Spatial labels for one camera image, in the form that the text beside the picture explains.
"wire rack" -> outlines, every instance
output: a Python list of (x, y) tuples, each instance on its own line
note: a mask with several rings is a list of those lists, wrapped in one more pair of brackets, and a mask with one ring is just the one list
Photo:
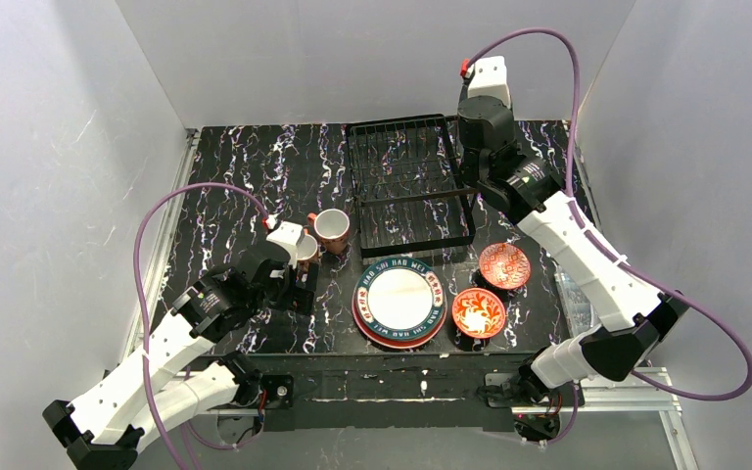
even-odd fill
[(475, 227), (442, 115), (345, 128), (361, 254), (377, 258), (463, 245)]

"dish rack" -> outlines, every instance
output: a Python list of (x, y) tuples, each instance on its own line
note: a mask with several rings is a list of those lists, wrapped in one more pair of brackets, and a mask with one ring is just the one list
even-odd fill
[(443, 115), (345, 126), (361, 256), (470, 245), (476, 227)]

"gray wall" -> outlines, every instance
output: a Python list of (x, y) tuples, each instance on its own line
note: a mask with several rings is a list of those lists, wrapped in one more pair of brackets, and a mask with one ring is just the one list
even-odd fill
[[(187, 127), (453, 114), (463, 59), (543, 25), (578, 46), (588, 87), (634, 0), (117, 0)], [(528, 37), (507, 58), (515, 113), (567, 118), (563, 45)]]
[[(752, 2), (639, 0), (579, 136), (610, 240), (752, 348)], [(745, 373), (738, 350), (695, 312), (656, 355), (692, 391), (730, 390)], [(703, 468), (752, 468), (752, 390), (683, 406)]]
[(117, 364), (184, 140), (113, 1), (0, 0), (0, 469), (72, 468), (42, 408)]

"patterned plate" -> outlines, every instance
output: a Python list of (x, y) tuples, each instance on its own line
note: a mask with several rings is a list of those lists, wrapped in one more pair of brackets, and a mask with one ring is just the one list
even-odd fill
[(355, 286), (355, 298), (364, 325), (391, 341), (426, 337), (445, 316), (440, 279), (413, 258), (387, 258), (371, 265)]
[(498, 289), (517, 289), (529, 280), (532, 265), (523, 250), (508, 243), (488, 245), (480, 253), (480, 273)]
[(457, 328), (466, 335), (485, 340), (505, 325), (505, 306), (486, 289), (466, 289), (454, 298), (451, 314)]
[(369, 328), (364, 326), (364, 320), (361, 319), (361, 315), (358, 312), (358, 308), (356, 308), (356, 295), (353, 294), (352, 296), (352, 319), (355, 321), (355, 326), (358, 327), (359, 330), (361, 330), (361, 333), (364, 334), (364, 336), (367, 337), (370, 341), (373, 343), (376, 343), (377, 345), (382, 345), (387, 348), (392, 348), (395, 350), (407, 350), (411, 348), (419, 348), (420, 346), (424, 345), (425, 343), (428, 343), (428, 341), (431, 340), (431, 338), (434, 338), (434, 336), (437, 335), (437, 333), (440, 331), (440, 328), (443, 327), (444, 324), (446, 324), (446, 316), (443, 315), (443, 317), (440, 319), (440, 323), (437, 324), (434, 329), (431, 330), (431, 332), (417, 340), (412, 341), (395, 341), (395, 340), (389, 340), (386, 338), (382, 338), (381, 336), (377, 336), (372, 331), (370, 331)]

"black marble tabletop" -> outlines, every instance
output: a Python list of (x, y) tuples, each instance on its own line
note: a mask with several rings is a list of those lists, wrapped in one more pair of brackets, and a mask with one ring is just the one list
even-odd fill
[[(563, 172), (567, 145), (561, 121), (520, 122), (518, 138), (525, 152), (551, 161)], [(189, 183), (218, 181), (259, 196), (271, 213), (306, 224), (306, 215), (337, 208), (358, 227), (346, 145), (339, 124), (206, 127), (201, 131)], [(579, 204), (588, 213), (580, 178), (575, 175)], [(524, 288), (504, 299), (507, 321), (490, 341), (462, 337), (449, 316), (443, 329), (420, 353), (529, 353), (569, 336), (554, 282), (554, 263), (533, 240), (524, 237), (498, 212), (478, 200), (473, 216), (477, 235), (470, 247), (445, 249), (422, 258), (447, 287), (446, 304), (471, 287), (477, 256), (487, 245), (508, 241), (522, 249), (532, 264)], [(164, 273), (155, 324), (171, 302), (214, 265), (229, 262), (262, 236), (259, 214), (240, 195), (222, 190), (190, 193), (183, 202), (170, 259)], [(358, 234), (336, 257), (323, 253), (312, 316), (263, 311), (232, 332), (212, 353), (383, 353), (353, 323), (353, 287), (364, 270)]]

